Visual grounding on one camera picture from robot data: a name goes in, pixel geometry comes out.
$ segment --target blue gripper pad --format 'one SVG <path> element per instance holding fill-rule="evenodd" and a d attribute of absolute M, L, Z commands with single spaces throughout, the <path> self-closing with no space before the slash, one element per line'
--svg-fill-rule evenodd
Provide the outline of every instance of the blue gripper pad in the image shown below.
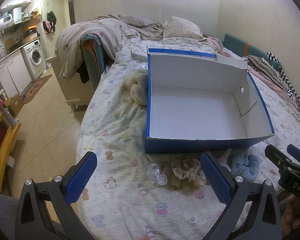
<path fill-rule="evenodd" d="M 228 182 L 226 182 L 225 178 L 210 160 L 208 155 L 201 155 L 200 164 L 201 169 L 208 178 L 214 193 L 218 197 L 218 200 L 228 206 L 231 203 L 231 188 Z"/>
<path fill-rule="evenodd" d="M 97 156 L 91 152 L 67 185 L 65 200 L 68 205 L 78 201 L 96 167 Z"/>
<path fill-rule="evenodd" d="M 298 162 L 300 162 L 300 150 L 293 144 L 289 144 L 287 147 L 287 153 L 294 157 Z"/>

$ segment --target kitchen counter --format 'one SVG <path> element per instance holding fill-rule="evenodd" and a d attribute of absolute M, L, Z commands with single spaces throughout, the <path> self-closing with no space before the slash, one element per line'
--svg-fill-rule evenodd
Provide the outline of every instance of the kitchen counter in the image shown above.
<path fill-rule="evenodd" d="M 16 51 L 18 51 L 19 49 L 22 49 L 24 46 L 26 46 L 26 45 L 30 44 L 31 42 L 34 42 L 34 41 L 36 41 L 36 40 L 38 40 L 38 39 L 40 39 L 40 37 L 35 38 L 34 40 L 29 41 L 28 43 L 26 43 L 26 44 L 20 46 L 19 48 L 15 49 L 13 52 L 9 53 L 9 54 L 8 54 L 7 56 L 5 56 L 4 58 L 0 59 L 0 63 L 1 63 L 3 60 L 5 60 L 7 57 L 9 57 L 10 55 L 12 55 L 13 53 L 15 53 Z"/>

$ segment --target black clamp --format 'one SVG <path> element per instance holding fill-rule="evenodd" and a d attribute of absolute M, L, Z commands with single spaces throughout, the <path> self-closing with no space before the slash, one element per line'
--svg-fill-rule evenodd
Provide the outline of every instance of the black clamp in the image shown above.
<path fill-rule="evenodd" d="M 287 152 L 300 162 L 300 150 L 298 148 L 290 144 L 287 147 Z M 278 184 L 300 198 L 300 165 L 293 163 L 290 158 L 273 145 L 266 147 L 265 155 L 279 168 Z"/>
<path fill-rule="evenodd" d="M 28 179 L 19 200 L 16 240 L 62 240 L 56 234 L 45 201 L 51 201 L 60 223 L 70 240 L 93 240 L 70 204 L 77 202 L 84 187 L 97 167 L 97 156 L 87 152 L 64 176 L 50 182 L 35 183 Z"/>
<path fill-rule="evenodd" d="M 200 163 L 219 201 L 226 204 L 204 240 L 282 239 L 278 200 L 270 180 L 258 184 L 234 177 L 211 153 L 202 154 Z M 240 231 L 232 234 L 247 201 L 252 201 L 247 219 Z"/>
<path fill-rule="evenodd" d="M 300 162 L 300 150 L 294 145 L 290 144 L 287 147 L 287 152 Z M 268 145 L 265 149 L 266 157 L 279 168 L 280 179 L 278 184 L 290 193 L 296 196 L 293 209 L 294 218 L 293 223 L 300 217 L 300 165 L 292 162 L 284 153 L 278 150 L 273 145 Z M 300 225 L 296 230 L 284 238 L 284 240 L 300 239 Z"/>

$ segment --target door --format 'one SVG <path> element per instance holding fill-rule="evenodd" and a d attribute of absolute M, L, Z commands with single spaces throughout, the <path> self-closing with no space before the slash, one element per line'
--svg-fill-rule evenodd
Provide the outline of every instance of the door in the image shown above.
<path fill-rule="evenodd" d="M 33 49 L 30 56 L 33 65 L 39 66 L 41 64 L 42 58 L 38 48 Z"/>
<path fill-rule="evenodd" d="M 0 63 L 0 82 L 8 97 L 13 97 L 18 93 L 5 61 Z"/>
<path fill-rule="evenodd" d="M 71 25 L 75 24 L 73 0 L 68 0 Z"/>
<path fill-rule="evenodd" d="M 23 61 L 21 51 L 18 50 L 5 60 L 11 78 L 17 87 L 19 93 L 25 90 L 27 85 L 31 83 L 31 77 Z"/>

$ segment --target pillow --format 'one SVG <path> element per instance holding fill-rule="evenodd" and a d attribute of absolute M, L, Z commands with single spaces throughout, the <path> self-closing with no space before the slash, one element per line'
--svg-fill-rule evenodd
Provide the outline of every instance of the pillow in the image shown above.
<path fill-rule="evenodd" d="M 163 38 L 190 38 L 204 40 L 201 29 L 194 23 L 179 17 L 171 17 L 164 23 Z"/>

